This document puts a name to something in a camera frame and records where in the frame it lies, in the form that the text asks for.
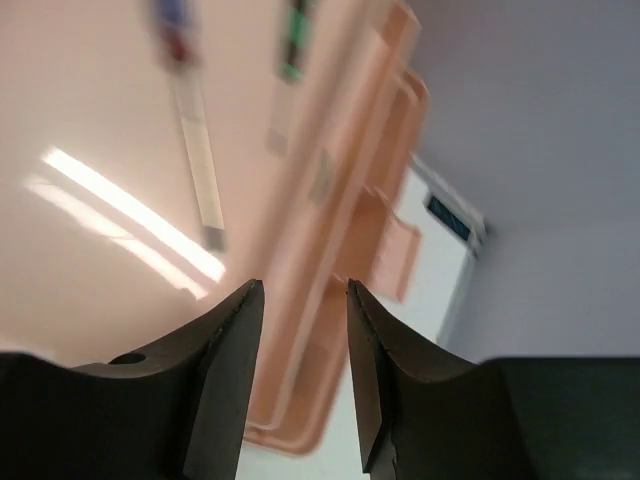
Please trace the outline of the blue handled screwdriver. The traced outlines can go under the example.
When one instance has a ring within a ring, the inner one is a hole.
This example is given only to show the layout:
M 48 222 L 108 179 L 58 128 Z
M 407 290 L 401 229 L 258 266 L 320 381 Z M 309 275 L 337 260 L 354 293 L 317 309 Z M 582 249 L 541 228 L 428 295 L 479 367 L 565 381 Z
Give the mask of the blue handled screwdriver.
M 207 250 L 226 250 L 226 230 L 200 84 L 189 1 L 152 1 L 154 28 L 169 72 Z

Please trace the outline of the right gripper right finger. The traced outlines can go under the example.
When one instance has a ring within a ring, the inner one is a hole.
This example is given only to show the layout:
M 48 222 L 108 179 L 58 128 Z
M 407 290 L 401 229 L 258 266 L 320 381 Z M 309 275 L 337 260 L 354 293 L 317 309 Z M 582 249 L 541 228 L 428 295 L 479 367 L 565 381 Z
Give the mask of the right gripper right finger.
M 472 363 L 357 280 L 347 330 L 361 464 L 373 479 L 635 479 L 635 357 Z

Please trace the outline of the black precision screwdriver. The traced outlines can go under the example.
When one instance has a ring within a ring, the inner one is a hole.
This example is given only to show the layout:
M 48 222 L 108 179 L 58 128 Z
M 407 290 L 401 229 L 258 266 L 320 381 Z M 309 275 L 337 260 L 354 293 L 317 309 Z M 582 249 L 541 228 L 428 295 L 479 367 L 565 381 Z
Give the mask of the black precision screwdriver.
M 302 76 L 301 58 L 306 48 L 314 4 L 314 1 L 309 0 L 285 2 L 277 73 L 288 84 L 296 83 Z

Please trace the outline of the pink plastic toolbox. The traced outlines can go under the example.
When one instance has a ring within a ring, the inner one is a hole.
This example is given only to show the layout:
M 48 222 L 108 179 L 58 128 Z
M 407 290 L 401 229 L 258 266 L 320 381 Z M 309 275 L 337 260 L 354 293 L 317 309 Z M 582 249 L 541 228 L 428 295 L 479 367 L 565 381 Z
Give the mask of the pink plastic toolbox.
M 144 1 L 1 5 L 1 347 L 108 361 L 199 316 L 249 278 L 266 291 L 248 438 L 319 444 L 346 358 L 329 266 L 303 280 L 329 213 L 320 165 L 368 158 L 419 25 L 401 1 L 323 1 L 286 152 L 269 116 L 278 1 L 200 1 L 202 88 L 223 251 L 204 240 L 191 169 Z

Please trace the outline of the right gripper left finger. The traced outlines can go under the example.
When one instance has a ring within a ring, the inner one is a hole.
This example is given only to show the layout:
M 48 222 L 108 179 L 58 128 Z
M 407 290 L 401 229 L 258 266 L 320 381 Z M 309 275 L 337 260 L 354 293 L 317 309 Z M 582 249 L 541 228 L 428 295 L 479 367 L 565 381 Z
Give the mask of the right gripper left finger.
M 251 280 L 107 363 L 1 356 L 5 479 L 232 479 L 263 325 Z

